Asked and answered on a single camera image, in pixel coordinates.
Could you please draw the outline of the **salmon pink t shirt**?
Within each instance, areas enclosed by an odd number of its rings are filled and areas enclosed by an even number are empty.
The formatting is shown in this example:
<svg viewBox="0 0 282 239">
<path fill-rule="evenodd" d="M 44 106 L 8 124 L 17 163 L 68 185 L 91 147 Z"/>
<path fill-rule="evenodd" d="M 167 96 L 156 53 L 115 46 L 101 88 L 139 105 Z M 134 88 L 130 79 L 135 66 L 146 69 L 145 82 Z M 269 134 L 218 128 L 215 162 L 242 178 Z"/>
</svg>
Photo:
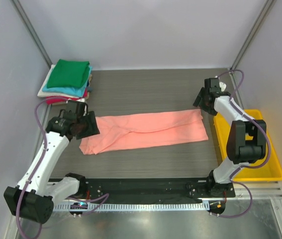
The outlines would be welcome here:
<svg viewBox="0 0 282 239">
<path fill-rule="evenodd" d="M 99 134 L 82 139 L 84 155 L 208 140 L 200 110 L 104 116 Z"/>
</svg>

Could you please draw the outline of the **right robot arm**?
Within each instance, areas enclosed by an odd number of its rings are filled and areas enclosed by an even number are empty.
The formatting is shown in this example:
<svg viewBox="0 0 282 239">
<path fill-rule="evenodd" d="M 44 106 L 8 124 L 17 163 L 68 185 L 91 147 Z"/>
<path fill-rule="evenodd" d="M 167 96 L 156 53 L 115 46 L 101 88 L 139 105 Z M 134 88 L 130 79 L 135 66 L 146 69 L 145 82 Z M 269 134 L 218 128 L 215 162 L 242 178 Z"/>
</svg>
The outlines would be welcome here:
<svg viewBox="0 0 282 239">
<path fill-rule="evenodd" d="M 230 125 L 227 157 L 210 172 L 203 186 L 210 197 L 221 197 L 232 187 L 233 177 L 243 168 L 261 168 L 268 162 L 272 148 L 264 120 L 256 120 L 241 109 L 218 78 L 207 78 L 193 106 L 212 116 L 221 114 Z"/>
</svg>

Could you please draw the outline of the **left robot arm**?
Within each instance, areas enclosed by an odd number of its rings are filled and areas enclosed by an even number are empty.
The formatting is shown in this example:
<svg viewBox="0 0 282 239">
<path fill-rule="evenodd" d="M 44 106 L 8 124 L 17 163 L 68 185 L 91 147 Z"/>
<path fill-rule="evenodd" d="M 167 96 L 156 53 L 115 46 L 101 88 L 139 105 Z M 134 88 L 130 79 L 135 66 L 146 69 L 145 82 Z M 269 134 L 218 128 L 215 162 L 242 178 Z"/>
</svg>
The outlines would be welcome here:
<svg viewBox="0 0 282 239">
<path fill-rule="evenodd" d="M 70 141 L 97 135 L 95 114 L 85 100 L 67 100 L 65 109 L 42 128 L 43 143 L 29 169 L 15 187 L 7 187 L 3 196 L 12 215 L 45 224 L 53 207 L 69 196 L 82 199 L 88 191 L 85 176 L 68 173 L 48 186 L 51 173 Z"/>
</svg>

